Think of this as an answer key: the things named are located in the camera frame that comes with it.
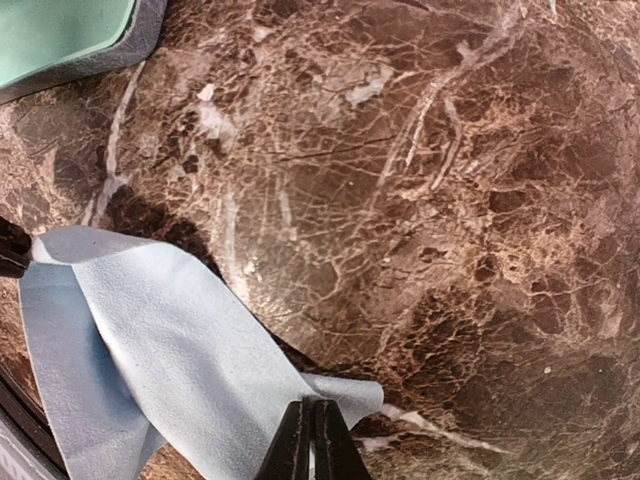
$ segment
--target mint green lid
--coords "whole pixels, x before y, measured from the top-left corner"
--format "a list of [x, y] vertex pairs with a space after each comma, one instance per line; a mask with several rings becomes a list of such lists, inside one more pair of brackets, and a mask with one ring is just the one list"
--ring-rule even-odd
[[135, 0], [0, 0], [0, 88], [118, 41]]

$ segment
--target blue fabric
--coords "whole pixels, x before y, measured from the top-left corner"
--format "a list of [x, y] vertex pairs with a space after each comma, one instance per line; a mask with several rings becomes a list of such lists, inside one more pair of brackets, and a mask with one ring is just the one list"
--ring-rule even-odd
[[332, 398], [349, 427], [382, 405], [375, 382], [301, 375], [176, 247], [68, 227], [32, 253], [27, 343], [73, 479], [135, 479], [166, 439], [205, 478], [250, 480], [290, 401]]

